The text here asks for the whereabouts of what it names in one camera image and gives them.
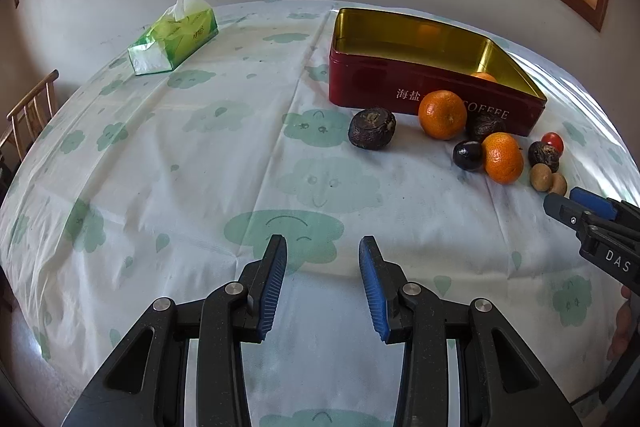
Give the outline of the person right hand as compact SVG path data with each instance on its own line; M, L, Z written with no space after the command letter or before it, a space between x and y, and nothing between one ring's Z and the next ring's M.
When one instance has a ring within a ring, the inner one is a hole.
M608 354L606 355L608 361L613 361L626 351L630 340L629 331L632 325L634 325L634 318L632 317L630 307L631 290L623 286L620 288L620 295L625 299L625 303L616 314L614 334L610 347L608 347Z

